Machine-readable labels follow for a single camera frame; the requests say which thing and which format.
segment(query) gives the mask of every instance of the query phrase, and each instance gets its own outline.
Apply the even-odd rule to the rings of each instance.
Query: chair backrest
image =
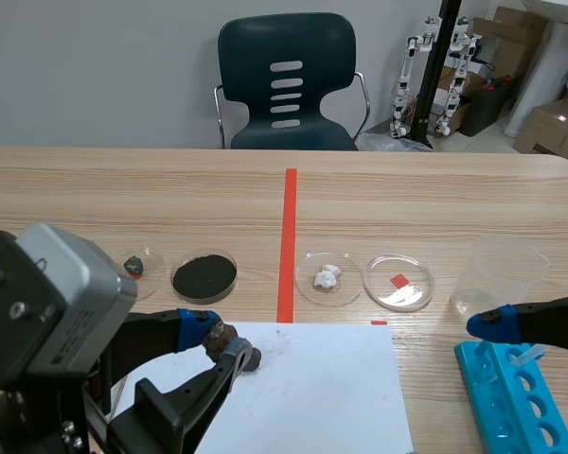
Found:
[[[248,106],[249,127],[321,118],[322,98],[353,81],[355,33],[346,18],[333,13],[238,19],[221,30],[219,64],[223,94]]]

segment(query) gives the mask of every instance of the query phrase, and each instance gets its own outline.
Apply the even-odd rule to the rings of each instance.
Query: sink pedestal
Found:
[[[532,108],[555,101],[567,78],[568,24],[554,22],[549,43],[544,48],[503,129],[505,135],[517,137]]]

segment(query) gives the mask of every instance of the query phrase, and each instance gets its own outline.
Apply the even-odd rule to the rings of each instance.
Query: red paper square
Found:
[[[390,281],[394,286],[396,286],[396,288],[406,287],[408,284],[410,284],[410,281],[406,279],[406,276],[404,276],[402,273],[392,277]]]

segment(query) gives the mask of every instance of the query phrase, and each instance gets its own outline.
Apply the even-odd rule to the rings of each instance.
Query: metal chair leg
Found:
[[[356,71],[353,73],[353,75],[357,76],[358,79],[360,79],[360,83],[362,84],[362,91],[364,92],[364,100],[366,102],[366,116],[364,117],[364,121],[362,122],[362,125],[360,125],[358,132],[356,132],[356,135],[353,136],[353,141],[355,142],[360,135],[360,132],[362,132],[362,128],[366,124],[366,121],[368,121],[368,117],[370,116],[370,99],[368,98],[368,89],[366,88],[366,82],[364,82],[363,74]]]
[[[225,149],[225,131],[223,130],[223,120],[221,119],[221,108],[219,107],[219,90],[222,90],[223,86],[219,85],[215,87],[215,105],[217,106],[217,121],[219,122],[219,134],[221,135],[221,148]]]

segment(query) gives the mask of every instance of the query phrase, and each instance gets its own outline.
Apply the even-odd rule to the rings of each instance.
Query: blue test tube rack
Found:
[[[568,454],[568,429],[539,364],[511,362],[528,348],[469,340],[454,348],[488,454]]]

